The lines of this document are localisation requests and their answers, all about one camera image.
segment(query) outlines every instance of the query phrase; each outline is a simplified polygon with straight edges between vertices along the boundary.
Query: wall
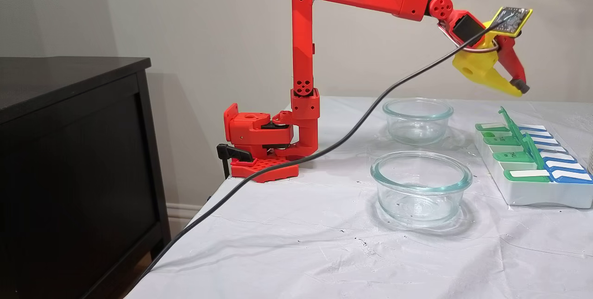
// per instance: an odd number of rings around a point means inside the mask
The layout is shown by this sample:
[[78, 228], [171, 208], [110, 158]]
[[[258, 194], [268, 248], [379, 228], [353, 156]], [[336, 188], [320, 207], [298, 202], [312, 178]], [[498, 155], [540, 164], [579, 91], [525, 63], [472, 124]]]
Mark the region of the wall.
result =
[[[222, 112], [277, 113], [291, 86], [290, 0], [32, 0], [45, 53], [146, 56], [167, 200], [195, 208], [222, 181]], [[453, 0], [487, 20], [501, 5], [535, 12], [516, 50], [532, 101], [591, 101], [591, 0]], [[323, 95], [376, 96], [452, 49], [435, 27], [318, 1], [315, 81]], [[445, 63], [394, 92], [508, 99]]]
[[43, 56], [33, 0], [0, 0], [0, 57]]

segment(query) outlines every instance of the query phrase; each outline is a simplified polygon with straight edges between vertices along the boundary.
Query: baseboard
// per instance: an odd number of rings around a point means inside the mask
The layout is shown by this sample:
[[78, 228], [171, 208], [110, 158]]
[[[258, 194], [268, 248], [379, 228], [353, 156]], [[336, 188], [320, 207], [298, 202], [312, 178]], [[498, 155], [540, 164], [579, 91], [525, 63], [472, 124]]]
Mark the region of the baseboard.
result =
[[169, 217], [191, 219], [201, 208], [201, 205], [167, 203], [167, 214], [169, 214]]
[[167, 203], [171, 236], [182, 231], [201, 208], [201, 205]]

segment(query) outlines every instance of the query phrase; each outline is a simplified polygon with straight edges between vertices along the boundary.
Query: red robotic arm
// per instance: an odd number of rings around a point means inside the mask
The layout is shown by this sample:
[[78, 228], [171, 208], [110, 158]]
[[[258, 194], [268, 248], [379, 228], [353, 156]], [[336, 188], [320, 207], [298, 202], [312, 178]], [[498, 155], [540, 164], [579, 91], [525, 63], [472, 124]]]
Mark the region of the red robotic arm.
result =
[[[292, 111], [280, 111], [271, 118], [265, 113], [239, 113], [235, 103], [224, 113], [227, 141], [238, 149], [248, 151], [253, 157], [251, 162], [233, 159], [231, 167], [235, 177], [246, 177], [268, 166], [306, 157], [317, 151], [319, 92], [313, 83], [313, 1], [315, 0], [292, 0]], [[325, 1], [377, 10], [414, 21], [432, 16], [445, 25], [449, 35], [458, 43], [463, 43], [484, 29], [482, 23], [468, 11], [453, 9], [451, 0]], [[469, 47], [476, 47], [482, 41], [483, 37]], [[512, 43], [508, 44], [506, 48], [510, 52]], [[513, 54], [514, 52], [508, 53], [508, 61], [513, 61]], [[299, 140], [295, 143], [291, 143], [293, 126], [299, 126]], [[256, 181], [265, 182], [293, 176], [298, 176], [296, 165], [267, 172], [256, 178]]]

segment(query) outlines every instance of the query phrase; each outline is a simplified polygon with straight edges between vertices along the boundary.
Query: robotic arm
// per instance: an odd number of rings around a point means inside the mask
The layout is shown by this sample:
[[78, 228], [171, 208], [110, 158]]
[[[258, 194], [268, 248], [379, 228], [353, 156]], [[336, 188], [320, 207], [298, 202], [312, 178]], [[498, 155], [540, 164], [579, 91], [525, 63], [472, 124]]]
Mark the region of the robotic arm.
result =
[[[306, 157], [317, 151], [317, 119], [319, 118], [319, 92], [313, 83], [313, 2], [292, 0], [292, 68], [293, 86], [290, 90], [292, 111], [280, 111], [271, 117], [265, 113], [239, 113], [237, 104], [224, 113], [227, 141], [235, 145], [218, 146], [218, 154], [227, 165], [232, 156], [234, 177], [246, 177], [263, 168]], [[468, 79], [496, 88], [514, 96], [529, 89], [525, 73], [514, 52], [514, 37], [531, 14], [525, 9], [501, 9], [495, 18], [482, 24], [466, 10], [455, 10], [451, 0], [325, 0], [364, 9], [390, 13], [398, 18], [421, 21], [424, 16], [438, 20], [441, 30], [454, 43], [460, 45], [506, 13], [513, 13], [516, 22], [506, 22], [487, 33], [466, 51], [460, 51], [453, 65]], [[513, 79], [506, 81], [493, 65], [500, 61]], [[293, 126], [299, 126], [299, 141], [291, 143]], [[258, 182], [298, 176], [298, 166], [289, 166], [267, 172], [256, 178]]]

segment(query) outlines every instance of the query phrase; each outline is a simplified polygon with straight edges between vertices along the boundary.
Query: dresser top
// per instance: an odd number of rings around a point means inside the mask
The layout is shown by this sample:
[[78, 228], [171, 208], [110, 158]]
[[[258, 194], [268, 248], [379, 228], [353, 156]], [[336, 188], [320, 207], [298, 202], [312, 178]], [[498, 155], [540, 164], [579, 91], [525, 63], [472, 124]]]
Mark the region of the dresser top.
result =
[[150, 66], [150, 58], [0, 57], [0, 124]]

